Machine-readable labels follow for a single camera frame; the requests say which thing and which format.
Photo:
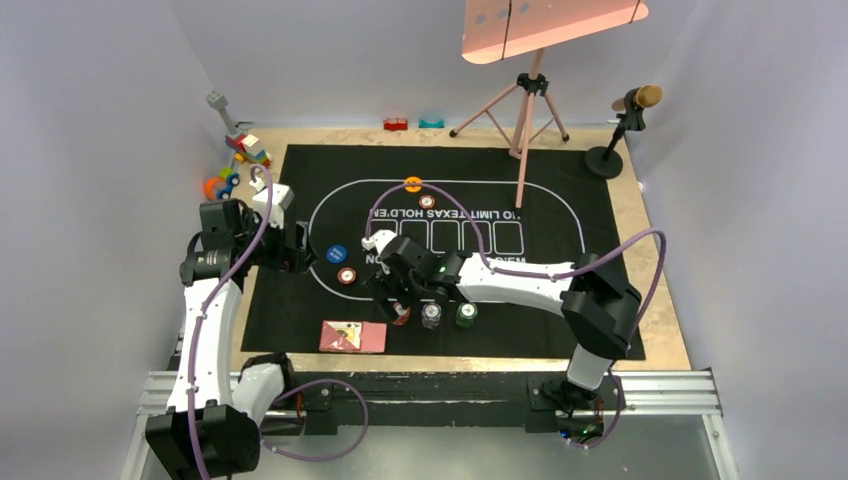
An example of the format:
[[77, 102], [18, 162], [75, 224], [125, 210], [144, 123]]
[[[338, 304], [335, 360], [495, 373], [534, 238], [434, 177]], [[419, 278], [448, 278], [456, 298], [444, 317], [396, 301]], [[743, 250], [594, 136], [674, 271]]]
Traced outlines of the blue small blind button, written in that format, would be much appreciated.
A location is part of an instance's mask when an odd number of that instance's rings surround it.
[[325, 256], [331, 264], [342, 264], [347, 260], [348, 250], [341, 244], [331, 245], [327, 249]]

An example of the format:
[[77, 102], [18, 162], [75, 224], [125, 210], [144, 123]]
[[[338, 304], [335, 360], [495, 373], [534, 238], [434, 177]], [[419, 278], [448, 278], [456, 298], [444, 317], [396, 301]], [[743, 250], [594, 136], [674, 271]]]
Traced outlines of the red poker chip stack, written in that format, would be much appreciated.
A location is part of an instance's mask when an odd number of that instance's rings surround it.
[[411, 315], [411, 308], [403, 307], [399, 302], [394, 302], [393, 310], [396, 313], [396, 318], [392, 321], [392, 324], [396, 326], [406, 325]]

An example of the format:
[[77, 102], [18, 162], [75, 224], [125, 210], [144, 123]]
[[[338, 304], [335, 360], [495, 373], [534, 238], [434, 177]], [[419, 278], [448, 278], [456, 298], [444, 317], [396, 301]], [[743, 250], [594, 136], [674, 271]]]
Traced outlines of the blue poker chip stack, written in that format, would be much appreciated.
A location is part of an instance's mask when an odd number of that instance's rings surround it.
[[435, 302], [428, 302], [422, 306], [421, 322], [426, 329], [435, 329], [441, 324], [442, 308]]

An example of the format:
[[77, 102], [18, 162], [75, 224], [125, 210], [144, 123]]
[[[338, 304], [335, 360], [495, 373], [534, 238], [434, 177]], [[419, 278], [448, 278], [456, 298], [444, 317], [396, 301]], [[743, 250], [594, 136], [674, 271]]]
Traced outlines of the orange big blind button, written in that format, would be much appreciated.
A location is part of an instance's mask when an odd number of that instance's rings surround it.
[[404, 190], [409, 193], [417, 193], [422, 189], [422, 179], [416, 176], [407, 177], [404, 180]]

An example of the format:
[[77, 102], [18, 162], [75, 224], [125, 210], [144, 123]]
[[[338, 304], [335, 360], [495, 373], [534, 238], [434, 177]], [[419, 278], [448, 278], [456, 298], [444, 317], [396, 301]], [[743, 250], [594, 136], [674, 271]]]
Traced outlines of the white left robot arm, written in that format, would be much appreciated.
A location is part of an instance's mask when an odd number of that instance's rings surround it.
[[177, 378], [164, 413], [145, 427], [148, 445], [173, 479], [255, 470], [261, 421], [270, 406], [284, 409], [297, 399], [285, 355], [249, 359], [236, 380], [230, 359], [250, 269], [301, 274], [315, 259], [307, 223], [284, 219], [288, 204], [255, 196], [250, 204], [227, 199], [199, 207], [201, 229], [179, 267], [186, 315]]

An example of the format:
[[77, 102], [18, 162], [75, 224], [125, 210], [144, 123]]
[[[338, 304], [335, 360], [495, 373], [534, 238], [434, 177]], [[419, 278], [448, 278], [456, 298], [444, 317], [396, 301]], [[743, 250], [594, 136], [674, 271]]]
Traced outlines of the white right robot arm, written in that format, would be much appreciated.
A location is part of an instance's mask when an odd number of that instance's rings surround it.
[[533, 264], [490, 260], [481, 253], [435, 254], [390, 230], [363, 238], [361, 245], [377, 264], [366, 287], [388, 315], [397, 305], [434, 300], [507, 303], [563, 318], [577, 341], [561, 381], [563, 397], [573, 406], [596, 399], [608, 370], [628, 355], [642, 295], [609, 266], [609, 256]]

